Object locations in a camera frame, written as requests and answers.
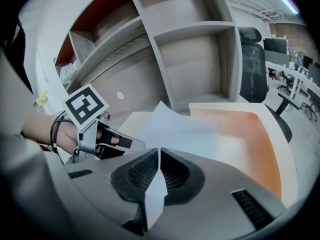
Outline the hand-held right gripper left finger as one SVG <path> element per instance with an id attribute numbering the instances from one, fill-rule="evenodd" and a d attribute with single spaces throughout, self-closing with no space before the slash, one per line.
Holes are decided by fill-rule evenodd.
<path id="1" fill-rule="evenodd" d="M 160 240 L 156 199 L 147 192 L 159 171 L 159 150 L 64 168 L 63 203 L 76 240 Z"/>

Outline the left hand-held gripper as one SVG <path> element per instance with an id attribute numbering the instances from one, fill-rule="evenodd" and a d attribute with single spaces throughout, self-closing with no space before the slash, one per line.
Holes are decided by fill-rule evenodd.
<path id="1" fill-rule="evenodd" d="M 100 117 L 104 115 L 109 105 L 90 83 L 69 95 L 62 102 L 62 106 L 77 128 L 77 149 L 72 155 L 73 163 L 92 160 L 95 155 L 105 160 L 146 149 L 143 141 L 118 132 L 100 122 Z M 98 137 L 103 130 L 119 135 L 118 145 L 98 143 Z"/>

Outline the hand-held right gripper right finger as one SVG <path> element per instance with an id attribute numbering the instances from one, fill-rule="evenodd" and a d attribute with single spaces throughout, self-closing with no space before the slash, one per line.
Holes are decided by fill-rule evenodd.
<path id="1" fill-rule="evenodd" d="M 178 150 L 161 151 L 197 165 L 205 180 L 189 202 L 164 207 L 147 232 L 148 240 L 239 240 L 255 233 L 256 227 L 234 193 L 249 197 L 272 220 L 285 211 L 280 199 L 234 166 Z"/>

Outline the white A4 paper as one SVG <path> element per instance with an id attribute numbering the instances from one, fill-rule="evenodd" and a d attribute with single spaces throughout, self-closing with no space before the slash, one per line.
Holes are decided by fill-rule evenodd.
<path id="1" fill-rule="evenodd" d="M 154 216 L 147 221 L 148 226 L 152 227 L 163 214 L 165 206 L 188 203 L 200 192 L 205 182 L 205 175 L 196 164 L 174 154 L 163 153 L 162 149 L 214 160 L 218 129 L 214 122 L 196 122 L 159 103 L 150 117 L 144 120 L 144 126 L 136 137 L 146 144 L 146 149 L 126 152 L 124 155 L 149 149 L 159 151 L 159 170 L 147 189 L 157 203 Z"/>

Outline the pink folder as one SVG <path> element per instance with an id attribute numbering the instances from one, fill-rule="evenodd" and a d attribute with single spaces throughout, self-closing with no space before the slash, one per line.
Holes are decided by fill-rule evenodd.
<path id="1" fill-rule="evenodd" d="M 262 103 L 190 103 L 190 118 L 218 123 L 215 161 L 246 174 L 286 208 L 298 201 L 296 166 L 290 146 Z"/>

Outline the person's left forearm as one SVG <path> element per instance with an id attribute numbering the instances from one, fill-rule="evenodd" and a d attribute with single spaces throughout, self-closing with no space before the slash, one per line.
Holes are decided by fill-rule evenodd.
<path id="1" fill-rule="evenodd" d="M 56 117 L 32 111 L 22 127 L 23 135 L 39 144 L 51 144 L 51 126 Z M 77 147 L 77 128 L 69 122 L 61 122 L 56 137 L 58 147 L 71 154 Z"/>

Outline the person's left hand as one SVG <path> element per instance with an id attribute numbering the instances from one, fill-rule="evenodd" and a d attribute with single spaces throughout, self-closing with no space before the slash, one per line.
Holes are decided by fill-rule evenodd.
<path id="1" fill-rule="evenodd" d="M 120 136 L 107 130 L 102 130 L 98 137 L 99 144 L 117 146 L 119 142 L 120 142 Z"/>

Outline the grey wooden shelf desk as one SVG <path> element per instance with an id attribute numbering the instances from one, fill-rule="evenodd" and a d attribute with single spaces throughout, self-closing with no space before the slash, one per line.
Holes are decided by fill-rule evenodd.
<path id="1" fill-rule="evenodd" d="M 75 72 L 68 94 L 91 84 L 119 127 L 163 102 L 236 102 L 242 55 L 227 0 L 92 0 L 71 24 L 54 65 Z"/>

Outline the plastic bag of tissues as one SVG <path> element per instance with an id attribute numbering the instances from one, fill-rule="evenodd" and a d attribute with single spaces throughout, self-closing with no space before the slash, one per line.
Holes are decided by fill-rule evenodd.
<path id="1" fill-rule="evenodd" d="M 65 85 L 71 82 L 77 70 L 73 63 L 64 65 L 60 70 L 60 82 Z"/>

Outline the yellow flowers in vase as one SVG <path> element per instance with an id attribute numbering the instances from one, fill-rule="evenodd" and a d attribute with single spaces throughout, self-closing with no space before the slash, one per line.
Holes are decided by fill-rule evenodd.
<path id="1" fill-rule="evenodd" d="M 36 104 L 38 107 L 42 107 L 46 104 L 48 97 L 47 97 L 47 90 L 45 90 L 38 98 L 36 98 Z"/>

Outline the black office chair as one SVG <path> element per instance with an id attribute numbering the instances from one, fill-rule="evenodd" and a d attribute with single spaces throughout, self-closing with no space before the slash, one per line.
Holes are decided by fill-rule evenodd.
<path id="1" fill-rule="evenodd" d="M 262 103 L 269 91 L 265 50 L 259 44 L 262 40 L 262 35 L 256 28 L 250 26 L 241 26 L 238 28 L 238 31 L 242 51 L 240 96 L 249 103 Z M 281 92 L 278 93 L 278 96 L 282 98 L 282 102 L 277 110 L 273 110 L 270 107 L 267 108 L 277 121 L 289 143 L 293 137 L 293 133 L 289 125 L 281 117 L 281 114 L 288 105 L 292 105 L 297 110 L 300 107 L 290 96 Z"/>

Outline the white office desk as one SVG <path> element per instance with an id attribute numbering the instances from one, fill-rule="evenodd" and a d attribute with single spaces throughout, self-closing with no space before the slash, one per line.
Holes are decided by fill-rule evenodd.
<path id="1" fill-rule="evenodd" d="M 315 93 L 320 98 L 320 87 L 318 87 L 315 83 L 313 83 L 310 79 L 307 78 L 306 75 L 295 71 L 293 69 L 289 69 L 285 66 L 281 66 L 278 64 L 274 64 L 272 62 L 266 61 L 265 65 L 267 68 L 271 68 L 277 72 L 285 72 L 291 76 L 293 76 L 293 87 L 290 93 L 290 97 L 293 99 L 296 91 L 300 91 L 301 85 L 304 83 L 304 85 L 310 89 L 313 93 Z"/>

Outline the person's black t-shirt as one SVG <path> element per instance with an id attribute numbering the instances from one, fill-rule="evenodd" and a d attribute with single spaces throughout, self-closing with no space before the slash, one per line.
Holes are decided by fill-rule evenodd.
<path id="1" fill-rule="evenodd" d="M 33 93 L 24 67 L 26 35 L 19 18 L 14 18 L 14 21 L 4 27 L 1 34 L 1 46 L 8 61 L 25 86 Z"/>

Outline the black computer monitor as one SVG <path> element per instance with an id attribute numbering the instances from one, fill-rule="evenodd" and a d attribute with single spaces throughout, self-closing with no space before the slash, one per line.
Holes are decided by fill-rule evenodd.
<path id="1" fill-rule="evenodd" d="M 287 54 L 287 41 L 281 38 L 264 38 L 263 47 L 266 51 Z"/>

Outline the long ceiling light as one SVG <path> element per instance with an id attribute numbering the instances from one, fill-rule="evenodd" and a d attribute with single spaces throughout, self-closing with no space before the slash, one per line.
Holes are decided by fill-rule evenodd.
<path id="1" fill-rule="evenodd" d="M 288 8 L 289 10 L 295 14 L 298 15 L 300 13 L 298 7 L 294 4 L 292 0 L 281 0 Z"/>

